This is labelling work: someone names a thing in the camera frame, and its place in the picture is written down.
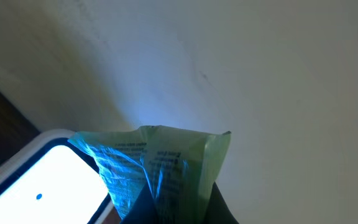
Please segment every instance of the tablet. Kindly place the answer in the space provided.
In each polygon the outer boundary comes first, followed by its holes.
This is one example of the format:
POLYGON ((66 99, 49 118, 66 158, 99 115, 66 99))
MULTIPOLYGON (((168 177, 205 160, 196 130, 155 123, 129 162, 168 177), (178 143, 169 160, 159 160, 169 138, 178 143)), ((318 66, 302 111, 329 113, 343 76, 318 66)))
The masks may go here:
POLYGON ((0 223, 94 223, 110 201, 93 158, 54 139, 0 184, 0 223))

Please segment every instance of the plastic wrapper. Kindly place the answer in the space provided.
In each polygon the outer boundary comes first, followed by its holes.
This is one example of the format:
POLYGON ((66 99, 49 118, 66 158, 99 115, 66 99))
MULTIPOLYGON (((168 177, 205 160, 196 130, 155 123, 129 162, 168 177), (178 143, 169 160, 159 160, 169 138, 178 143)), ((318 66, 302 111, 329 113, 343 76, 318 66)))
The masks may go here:
POLYGON ((230 132, 141 126, 130 132, 78 132, 69 142, 95 159, 121 218, 147 184, 160 223, 201 223, 230 132))

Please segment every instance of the white wall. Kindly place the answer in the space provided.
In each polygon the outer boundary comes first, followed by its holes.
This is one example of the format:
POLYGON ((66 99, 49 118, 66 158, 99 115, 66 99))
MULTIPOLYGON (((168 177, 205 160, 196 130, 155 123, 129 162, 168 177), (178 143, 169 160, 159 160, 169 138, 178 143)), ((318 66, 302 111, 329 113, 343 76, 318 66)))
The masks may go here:
POLYGON ((0 1, 0 90, 41 130, 231 130, 240 223, 358 223, 358 1, 0 1))

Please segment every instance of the screen bezel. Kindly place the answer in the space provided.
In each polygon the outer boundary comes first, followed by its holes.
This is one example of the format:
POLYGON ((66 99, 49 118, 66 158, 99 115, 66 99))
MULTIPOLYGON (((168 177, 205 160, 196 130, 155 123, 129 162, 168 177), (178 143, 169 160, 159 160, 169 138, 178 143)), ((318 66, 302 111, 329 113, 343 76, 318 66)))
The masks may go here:
MULTIPOLYGON (((80 151, 74 145, 70 144, 68 138, 56 138, 41 147, 34 155, 25 161, 19 168, 17 168, 7 179, 0 184, 0 195, 8 189, 14 182, 16 182, 24 173, 26 173, 39 159, 41 159, 49 150, 55 146, 67 146, 83 161, 85 161, 95 172, 99 173, 99 167, 96 165, 94 159, 80 151)), ((100 217, 104 209, 111 202, 109 194, 104 198, 97 211, 93 214, 88 224, 93 224, 100 217)))

